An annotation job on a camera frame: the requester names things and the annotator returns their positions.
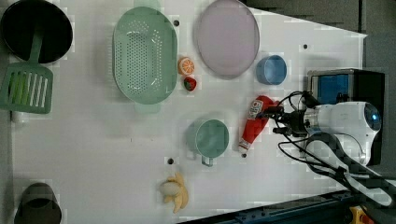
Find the orange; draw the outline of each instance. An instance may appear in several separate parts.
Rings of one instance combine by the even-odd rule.
[[[182,57],[178,60],[177,70],[181,75],[189,76],[194,72],[194,63],[189,57]]]

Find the black bowl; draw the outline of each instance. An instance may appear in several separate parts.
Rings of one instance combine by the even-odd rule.
[[[69,51],[73,30],[66,15],[44,0],[21,0],[12,4],[1,20],[1,34],[10,50],[27,61],[35,29],[44,30],[40,63],[52,63]]]

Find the table surface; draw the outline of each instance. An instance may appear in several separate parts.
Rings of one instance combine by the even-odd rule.
[[[224,80],[205,66],[193,41],[194,22],[213,1],[164,0],[161,12],[180,20],[178,54],[193,58],[198,87],[187,92],[180,77],[161,111],[142,115],[111,70],[113,30],[134,1],[53,2],[71,20],[74,42],[60,61],[46,64],[54,73],[51,113],[13,126],[16,204],[25,188],[40,181],[53,187],[63,223],[175,223],[342,188],[281,154],[276,144],[284,138],[272,134],[272,121],[246,159],[237,145],[252,100],[259,94],[279,100],[301,90],[311,69],[361,68],[365,35],[251,9],[261,32],[259,54],[242,76]],[[273,54],[285,59],[288,76],[279,86],[266,86],[254,68]],[[211,168],[186,145],[187,128],[202,116],[223,120],[230,131],[226,152]],[[175,164],[168,165],[169,158]],[[174,215],[158,187],[176,171],[185,177],[190,202]]]

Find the red spray bottle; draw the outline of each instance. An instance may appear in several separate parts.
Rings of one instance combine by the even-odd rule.
[[[247,114],[247,123],[245,130],[242,135],[241,141],[239,142],[239,151],[242,153],[242,157],[246,157],[251,144],[254,142],[256,137],[262,132],[268,119],[256,119],[257,114],[262,112],[269,106],[276,106],[277,102],[273,102],[270,98],[260,95],[251,103],[250,109]]]

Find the purple plate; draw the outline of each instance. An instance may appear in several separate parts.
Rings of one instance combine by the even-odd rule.
[[[259,50],[256,19],[239,1],[218,0],[199,20],[197,44],[205,64],[216,74],[242,75]]]

